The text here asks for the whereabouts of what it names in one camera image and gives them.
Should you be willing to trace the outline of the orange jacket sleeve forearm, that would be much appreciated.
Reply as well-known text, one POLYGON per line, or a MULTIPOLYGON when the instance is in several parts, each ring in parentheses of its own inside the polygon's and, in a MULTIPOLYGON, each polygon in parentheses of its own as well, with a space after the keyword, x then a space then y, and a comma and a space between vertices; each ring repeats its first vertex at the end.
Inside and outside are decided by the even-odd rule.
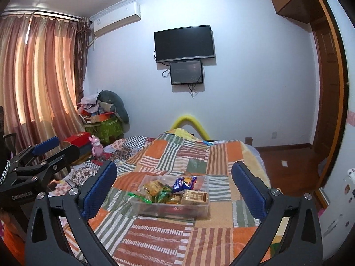
POLYGON ((12 223, 10 215, 1 210, 1 220, 4 222, 4 242, 10 252, 21 265, 25 265, 25 242, 20 237, 15 224, 12 223))

